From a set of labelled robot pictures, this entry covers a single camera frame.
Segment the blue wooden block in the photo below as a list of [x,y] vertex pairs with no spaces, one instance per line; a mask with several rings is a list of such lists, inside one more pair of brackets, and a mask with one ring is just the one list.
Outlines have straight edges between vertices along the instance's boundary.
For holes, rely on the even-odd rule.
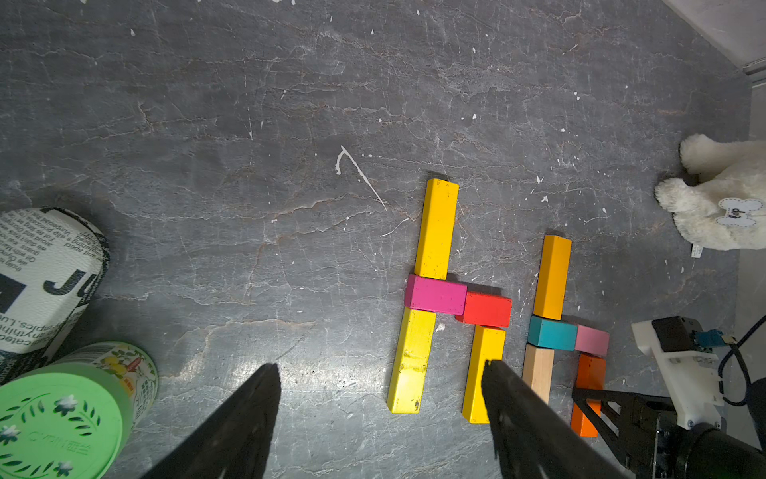
[[528,341],[540,348],[574,351],[577,342],[577,325],[532,316],[529,321]]

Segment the wooden block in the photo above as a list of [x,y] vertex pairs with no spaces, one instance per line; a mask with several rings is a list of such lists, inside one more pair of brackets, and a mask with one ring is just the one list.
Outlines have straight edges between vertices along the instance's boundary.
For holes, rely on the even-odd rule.
[[527,340],[530,344],[541,348],[574,351],[577,343],[577,329],[577,324],[532,316],[529,321],[529,338]]
[[447,264],[455,228],[457,192],[460,187],[441,179],[428,180],[423,205],[421,238],[417,244],[415,274],[438,280],[447,278]]
[[507,328],[511,323],[511,306],[510,298],[469,291],[465,313],[455,315],[455,319],[465,324]]
[[542,243],[542,262],[537,279],[534,314],[549,320],[560,320],[564,309],[569,255],[572,242],[561,236],[546,235]]
[[609,333],[579,324],[574,350],[596,356],[606,356],[609,350]]
[[553,349],[538,348],[527,344],[524,354],[522,379],[548,404],[551,395],[551,374],[553,373]]
[[388,388],[388,409],[393,413],[417,414],[420,411],[435,325],[436,313],[404,308]]
[[[606,377],[607,362],[604,359],[589,356],[588,354],[580,355],[580,366],[577,371],[575,387],[603,389]],[[588,401],[588,404],[596,411],[596,414],[601,414],[600,401]],[[596,438],[598,436],[596,427],[576,405],[572,410],[571,426],[574,432],[578,433],[582,438]]]
[[502,359],[505,344],[505,331],[476,326],[473,333],[471,360],[468,365],[466,396],[463,400],[463,417],[471,424],[489,424],[484,395],[481,392],[481,379],[487,361]]
[[404,305],[412,310],[463,314],[466,289],[465,284],[410,274],[404,292]]

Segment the white paint speck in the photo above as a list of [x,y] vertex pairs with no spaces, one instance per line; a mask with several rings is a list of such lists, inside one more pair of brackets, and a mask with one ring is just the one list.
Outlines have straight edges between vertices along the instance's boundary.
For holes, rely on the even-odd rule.
[[381,199],[381,197],[378,194],[378,192],[375,191],[375,188],[372,188],[372,184],[370,183],[370,180],[367,179],[367,176],[365,176],[365,174],[362,171],[362,169],[359,168],[358,164],[356,164],[356,160],[354,160],[354,157],[351,156],[351,153],[349,153],[349,151],[346,150],[346,148],[343,145],[340,146],[340,153],[338,154],[338,161],[336,161],[336,174],[340,175],[340,160],[341,160],[341,158],[343,158],[343,155],[346,155],[351,160],[351,162],[354,163],[354,166],[356,166],[356,171],[359,172],[359,175],[362,177],[362,179],[365,180],[365,183],[367,183],[367,186],[369,186],[370,189],[372,190],[372,192],[375,193],[375,196],[378,197],[378,201],[380,201],[381,205],[383,205],[383,209],[388,211],[388,208],[386,208],[386,205],[383,202],[383,200]]

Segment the cylindrical container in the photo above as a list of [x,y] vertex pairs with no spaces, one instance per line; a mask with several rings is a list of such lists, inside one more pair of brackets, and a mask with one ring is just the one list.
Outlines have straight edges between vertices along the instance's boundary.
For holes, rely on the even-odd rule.
[[103,476],[157,395],[142,350],[96,343],[0,387],[0,477]]
[[73,212],[0,213],[0,384],[50,362],[108,267],[106,238]]

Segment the orange wooden block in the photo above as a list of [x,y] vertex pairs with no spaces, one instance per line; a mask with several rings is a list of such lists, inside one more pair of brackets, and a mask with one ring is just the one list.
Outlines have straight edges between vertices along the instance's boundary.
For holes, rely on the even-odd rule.
[[[603,389],[604,380],[607,376],[607,362],[603,358],[597,358],[588,354],[580,355],[580,366],[577,371],[577,380],[574,386],[584,389]],[[596,414],[601,414],[601,402],[600,401],[588,401],[588,404],[596,411]],[[582,438],[596,438],[598,437],[598,431],[596,426],[585,417],[585,414],[576,405],[572,410],[572,429],[578,433]]]
[[465,324],[507,328],[511,323],[512,301],[508,297],[468,291],[463,314],[455,319]]

